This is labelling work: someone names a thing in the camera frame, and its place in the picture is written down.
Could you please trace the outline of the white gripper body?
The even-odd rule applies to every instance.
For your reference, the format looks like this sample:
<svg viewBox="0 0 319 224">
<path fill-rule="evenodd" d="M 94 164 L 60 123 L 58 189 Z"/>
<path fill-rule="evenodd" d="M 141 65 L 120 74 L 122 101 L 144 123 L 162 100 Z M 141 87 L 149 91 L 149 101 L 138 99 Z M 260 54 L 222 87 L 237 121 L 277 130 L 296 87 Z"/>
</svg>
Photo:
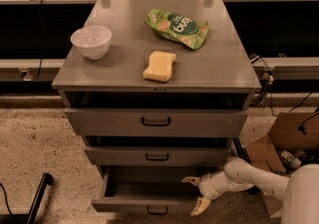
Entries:
<svg viewBox="0 0 319 224">
<path fill-rule="evenodd" d="M 204 198 L 214 200 L 224 193 L 224 185 L 224 173 L 215 172 L 203 175 L 199 179 L 198 189 Z"/>
</svg>

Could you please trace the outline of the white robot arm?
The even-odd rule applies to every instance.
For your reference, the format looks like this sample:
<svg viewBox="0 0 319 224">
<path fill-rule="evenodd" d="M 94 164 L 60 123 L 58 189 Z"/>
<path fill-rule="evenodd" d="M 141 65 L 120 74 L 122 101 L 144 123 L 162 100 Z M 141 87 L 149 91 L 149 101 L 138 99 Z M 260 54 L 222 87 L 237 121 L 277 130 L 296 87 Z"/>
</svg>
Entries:
<svg viewBox="0 0 319 224">
<path fill-rule="evenodd" d="M 254 167 L 239 157 L 229 157 L 223 168 L 201 177 L 188 176 L 200 192 L 192 216 L 201 214 L 210 202 L 225 192 L 247 190 L 253 186 L 282 203 L 280 224 L 319 224 L 319 165 L 307 164 L 289 177 Z"/>
</svg>

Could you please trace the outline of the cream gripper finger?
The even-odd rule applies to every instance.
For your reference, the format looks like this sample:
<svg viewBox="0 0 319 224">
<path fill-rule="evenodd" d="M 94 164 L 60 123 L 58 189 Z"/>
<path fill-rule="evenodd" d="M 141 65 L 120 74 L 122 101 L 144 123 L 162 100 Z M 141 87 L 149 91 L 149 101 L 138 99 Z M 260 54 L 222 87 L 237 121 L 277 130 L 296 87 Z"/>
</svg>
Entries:
<svg viewBox="0 0 319 224">
<path fill-rule="evenodd" d="M 204 198 L 204 197 L 198 197 L 196 201 L 196 206 L 193 208 L 191 211 L 190 215 L 191 216 L 197 216 L 203 213 L 206 208 L 209 206 L 211 200 Z"/>
<path fill-rule="evenodd" d="M 190 183 L 194 186 L 197 186 L 199 184 L 199 181 L 200 181 L 200 178 L 195 176 L 188 176 L 182 180 L 183 183 Z"/>
</svg>

